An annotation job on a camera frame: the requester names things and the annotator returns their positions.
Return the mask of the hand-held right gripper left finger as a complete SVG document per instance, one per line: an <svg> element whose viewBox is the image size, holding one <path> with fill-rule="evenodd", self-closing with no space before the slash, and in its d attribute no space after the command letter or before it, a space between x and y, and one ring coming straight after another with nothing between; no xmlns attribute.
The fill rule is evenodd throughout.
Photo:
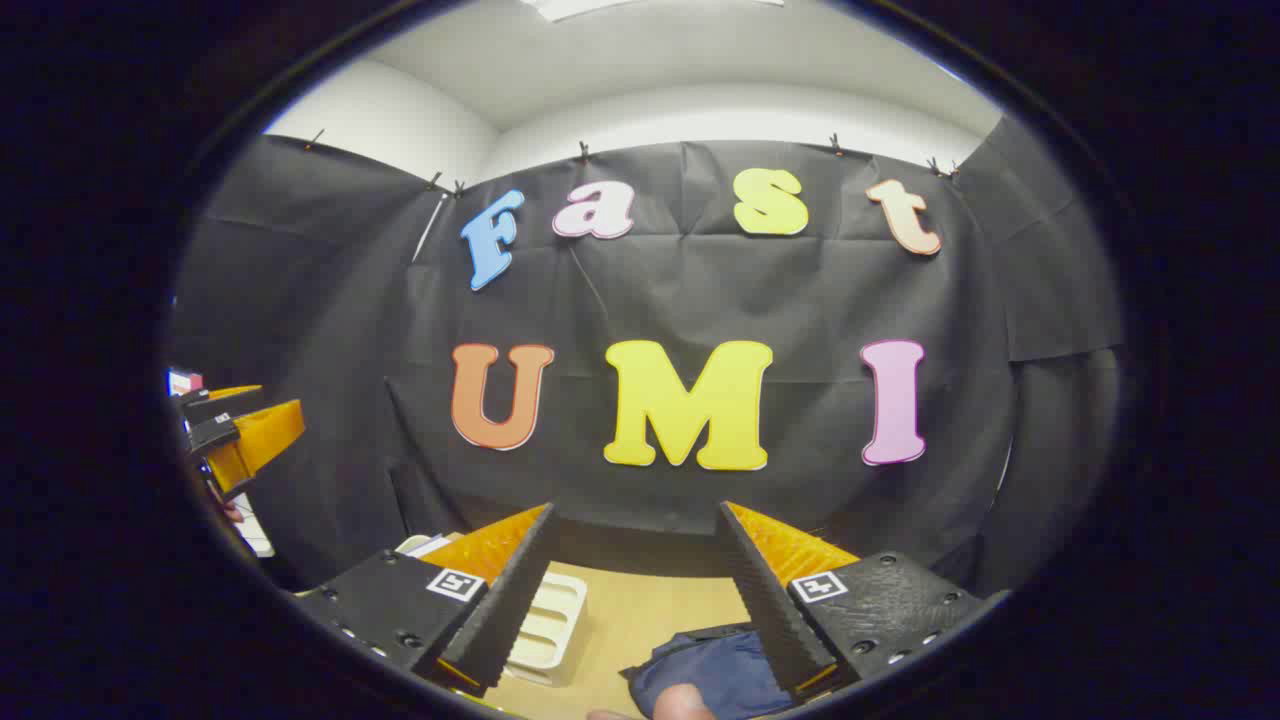
<svg viewBox="0 0 1280 720"><path fill-rule="evenodd" d="M420 557L383 550L294 601L348 646L481 698L500 679L558 536L556 506L541 503Z"/></svg>

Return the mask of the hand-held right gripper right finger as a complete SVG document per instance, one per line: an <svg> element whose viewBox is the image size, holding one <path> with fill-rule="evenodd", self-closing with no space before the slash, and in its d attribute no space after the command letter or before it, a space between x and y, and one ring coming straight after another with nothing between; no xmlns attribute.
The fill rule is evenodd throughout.
<svg viewBox="0 0 1280 720"><path fill-rule="evenodd" d="M973 594L897 551L856 556L730 501L716 538L774 679L796 701L914 664L1010 594Z"/></svg>

